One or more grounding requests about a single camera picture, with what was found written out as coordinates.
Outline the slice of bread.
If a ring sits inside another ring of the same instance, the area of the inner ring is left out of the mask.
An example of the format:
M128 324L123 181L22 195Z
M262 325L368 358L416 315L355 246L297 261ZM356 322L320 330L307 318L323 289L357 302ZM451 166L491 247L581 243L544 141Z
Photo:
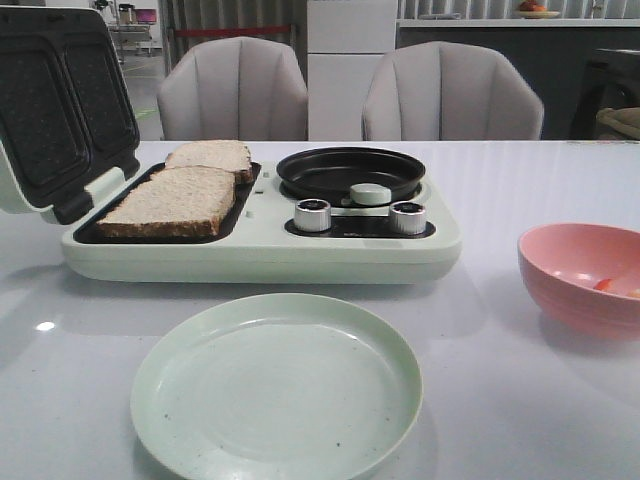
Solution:
M235 202L235 175L211 167L163 169L97 222L108 237L213 236Z
M180 145L166 159L166 168L210 167L233 173L237 184L254 181L249 147L239 140L201 140Z

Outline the pink plastic bowl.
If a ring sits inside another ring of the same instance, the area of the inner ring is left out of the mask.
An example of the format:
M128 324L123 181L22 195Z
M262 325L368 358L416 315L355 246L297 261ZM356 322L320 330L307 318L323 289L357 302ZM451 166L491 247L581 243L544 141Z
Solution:
M606 339L639 338L639 298L593 289L601 279L639 289L639 233L619 227L555 223L518 240L525 287L544 314Z

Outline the breakfast maker hinged lid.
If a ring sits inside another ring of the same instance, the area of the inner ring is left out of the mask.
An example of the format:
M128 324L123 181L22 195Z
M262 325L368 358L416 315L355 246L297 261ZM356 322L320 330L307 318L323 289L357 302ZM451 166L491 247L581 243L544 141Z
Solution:
M115 47L92 9L1 9L1 208L71 224L89 185L139 169L139 129Z

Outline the orange white shrimp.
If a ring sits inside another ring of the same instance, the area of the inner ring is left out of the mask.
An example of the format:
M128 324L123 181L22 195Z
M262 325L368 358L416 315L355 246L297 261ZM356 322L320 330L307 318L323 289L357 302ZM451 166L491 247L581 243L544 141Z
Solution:
M597 291L613 294L613 295L625 296L628 298L640 297L640 292L638 288L624 290L623 285L619 281L611 278L605 278L605 279L599 280L593 286L593 289Z

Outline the mint green breakfast maker base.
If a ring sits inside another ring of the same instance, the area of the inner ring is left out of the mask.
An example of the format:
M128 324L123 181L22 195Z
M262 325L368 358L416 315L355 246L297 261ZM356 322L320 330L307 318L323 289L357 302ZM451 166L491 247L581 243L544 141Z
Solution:
M208 242L101 239L95 222L137 186L130 181L62 236L69 267L88 278L125 282L413 284L446 275L462 250L454 217L429 178L414 202L434 227L424 236L297 235L286 225L295 199L281 188L273 161L253 165L255 180L237 188L222 234Z

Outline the left silver control knob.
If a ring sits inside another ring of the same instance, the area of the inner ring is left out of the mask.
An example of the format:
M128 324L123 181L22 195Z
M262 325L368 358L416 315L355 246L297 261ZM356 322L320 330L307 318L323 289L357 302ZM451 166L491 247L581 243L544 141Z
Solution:
M331 228L331 205L323 199L300 200L295 205L293 222L303 232L325 232Z

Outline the silver control knob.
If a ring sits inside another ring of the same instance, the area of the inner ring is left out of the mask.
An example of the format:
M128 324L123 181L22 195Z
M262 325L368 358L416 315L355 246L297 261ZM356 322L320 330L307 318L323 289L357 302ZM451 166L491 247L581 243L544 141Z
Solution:
M293 222L303 232L325 232L331 228L331 205L323 199L300 200L295 205Z
M426 209L422 204L397 201L389 206L389 228L402 235L419 235L426 230Z

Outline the black round frying pan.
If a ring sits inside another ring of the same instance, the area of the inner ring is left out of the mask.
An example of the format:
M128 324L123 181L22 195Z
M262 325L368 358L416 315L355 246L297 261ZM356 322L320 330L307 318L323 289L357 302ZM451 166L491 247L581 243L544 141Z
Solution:
M336 206L351 186L362 183L388 188L394 201L407 199L417 191L426 167L400 152L340 146L290 155L277 164L276 172L293 197L321 198Z

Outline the right silver control knob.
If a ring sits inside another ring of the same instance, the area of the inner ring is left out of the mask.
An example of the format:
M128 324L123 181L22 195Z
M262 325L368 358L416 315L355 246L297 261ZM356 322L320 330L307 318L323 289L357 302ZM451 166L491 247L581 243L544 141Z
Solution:
M419 235L426 230L426 209L422 204L397 201L389 206L389 228L402 235Z

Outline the mint green round plate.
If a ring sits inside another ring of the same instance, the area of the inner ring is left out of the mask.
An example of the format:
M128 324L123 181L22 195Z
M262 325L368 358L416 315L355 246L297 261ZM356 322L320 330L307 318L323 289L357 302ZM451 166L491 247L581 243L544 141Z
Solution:
M364 479L413 429L418 361L385 320L325 296L233 300L171 330L133 383L147 451L186 479Z

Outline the left grey upholstered chair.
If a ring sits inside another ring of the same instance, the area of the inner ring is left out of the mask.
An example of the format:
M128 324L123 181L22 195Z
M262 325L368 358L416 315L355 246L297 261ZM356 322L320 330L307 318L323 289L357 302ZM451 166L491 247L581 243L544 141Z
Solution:
M308 91L294 50L234 37L191 48L161 82L166 140L304 141Z

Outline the grey upholstered chair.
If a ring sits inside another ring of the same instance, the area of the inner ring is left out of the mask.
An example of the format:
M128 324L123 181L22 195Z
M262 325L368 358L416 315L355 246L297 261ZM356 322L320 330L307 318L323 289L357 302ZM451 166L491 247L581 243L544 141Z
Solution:
M161 82L166 140L304 141L308 91L294 50L234 37L191 48Z
M538 140L544 105L496 50L444 41L379 61L366 96L369 141Z

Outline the right grey upholstered chair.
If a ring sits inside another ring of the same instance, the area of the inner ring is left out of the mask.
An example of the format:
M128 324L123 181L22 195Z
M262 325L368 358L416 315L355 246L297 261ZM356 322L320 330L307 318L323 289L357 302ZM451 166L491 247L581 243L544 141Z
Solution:
M369 141L538 140L544 105L496 50L444 41L379 61L366 96Z

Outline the white cabinet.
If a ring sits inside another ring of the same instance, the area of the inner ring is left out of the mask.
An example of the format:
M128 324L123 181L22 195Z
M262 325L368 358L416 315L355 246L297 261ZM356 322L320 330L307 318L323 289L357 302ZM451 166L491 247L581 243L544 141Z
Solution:
M307 3L308 135L359 140L376 66L395 49L396 1Z

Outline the fruit plate on counter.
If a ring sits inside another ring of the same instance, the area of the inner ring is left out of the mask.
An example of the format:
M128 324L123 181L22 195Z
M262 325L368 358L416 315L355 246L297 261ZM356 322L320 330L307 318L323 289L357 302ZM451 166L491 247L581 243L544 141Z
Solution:
M560 16L559 11L549 10L535 0L521 1L515 9L515 14L523 19L554 19Z

